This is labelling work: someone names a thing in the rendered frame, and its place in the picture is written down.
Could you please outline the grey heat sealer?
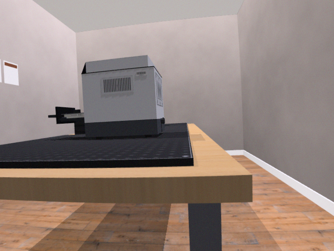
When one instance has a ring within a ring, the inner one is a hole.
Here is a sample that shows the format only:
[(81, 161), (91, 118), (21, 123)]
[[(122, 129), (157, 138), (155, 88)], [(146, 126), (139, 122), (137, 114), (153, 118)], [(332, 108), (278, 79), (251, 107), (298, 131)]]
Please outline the grey heat sealer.
[(84, 118), (75, 108), (56, 107), (56, 124), (84, 121), (85, 137), (145, 135), (165, 130), (162, 77), (148, 55), (85, 62)]

